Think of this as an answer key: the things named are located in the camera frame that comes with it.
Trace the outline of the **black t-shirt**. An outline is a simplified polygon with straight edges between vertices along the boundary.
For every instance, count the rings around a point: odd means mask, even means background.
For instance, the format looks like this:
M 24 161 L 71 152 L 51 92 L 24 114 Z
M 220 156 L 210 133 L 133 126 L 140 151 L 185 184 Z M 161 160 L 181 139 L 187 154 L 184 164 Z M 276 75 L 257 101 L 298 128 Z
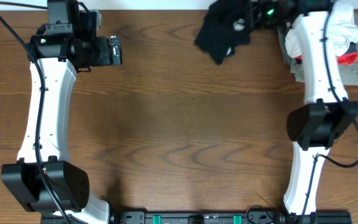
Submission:
M 250 43 L 252 3 L 249 0 L 217 0 L 204 17 L 195 45 L 220 65 L 235 54 L 235 47 Z

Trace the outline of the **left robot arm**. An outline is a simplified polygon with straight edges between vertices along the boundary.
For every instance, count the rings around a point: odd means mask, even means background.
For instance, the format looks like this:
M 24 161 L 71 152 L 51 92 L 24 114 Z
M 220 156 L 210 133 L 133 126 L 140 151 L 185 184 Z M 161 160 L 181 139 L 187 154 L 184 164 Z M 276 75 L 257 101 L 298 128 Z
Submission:
M 84 3 L 48 0 L 48 21 L 23 43 L 32 91 L 25 137 L 1 179 L 27 212 L 42 223 L 112 223 L 110 204 L 90 191 L 87 173 L 70 162 L 68 117 L 77 75 L 120 65 L 119 37 L 99 37 L 101 14 Z

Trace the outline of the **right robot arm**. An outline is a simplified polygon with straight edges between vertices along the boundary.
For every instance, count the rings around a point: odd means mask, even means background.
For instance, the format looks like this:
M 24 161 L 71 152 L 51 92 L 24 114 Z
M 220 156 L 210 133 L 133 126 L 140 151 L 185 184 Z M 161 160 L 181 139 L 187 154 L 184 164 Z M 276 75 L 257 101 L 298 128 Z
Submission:
M 353 124 L 358 133 L 358 102 L 349 100 L 334 51 L 334 1 L 256 1 L 252 21 L 262 27 L 290 26 L 301 50 L 305 76 L 304 105 L 287 117 L 293 162 L 283 208 L 266 214 L 266 223 L 352 223 L 351 214 L 316 209 L 316 193 L 326 161 L 342 168 L 329 152 Z

